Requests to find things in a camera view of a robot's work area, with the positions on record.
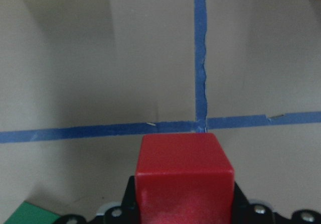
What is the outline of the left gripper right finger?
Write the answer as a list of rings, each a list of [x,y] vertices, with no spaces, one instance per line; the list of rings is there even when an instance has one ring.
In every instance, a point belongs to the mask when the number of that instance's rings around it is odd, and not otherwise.
[[[320,223],[320,212],[313,209],[299,209],[290,217],[284,217],[267,204],[250,202],[239,185],[234,182],[231,223]]]

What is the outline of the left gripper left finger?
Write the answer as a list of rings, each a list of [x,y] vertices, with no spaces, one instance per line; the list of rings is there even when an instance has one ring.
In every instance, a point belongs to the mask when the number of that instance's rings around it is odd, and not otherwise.
[[[140,223],[139,207],[136,201],[135,179],[130,176],[122,202],[108,207],[92,220],[77,214],[67,214],[56,219],[56,223]]]

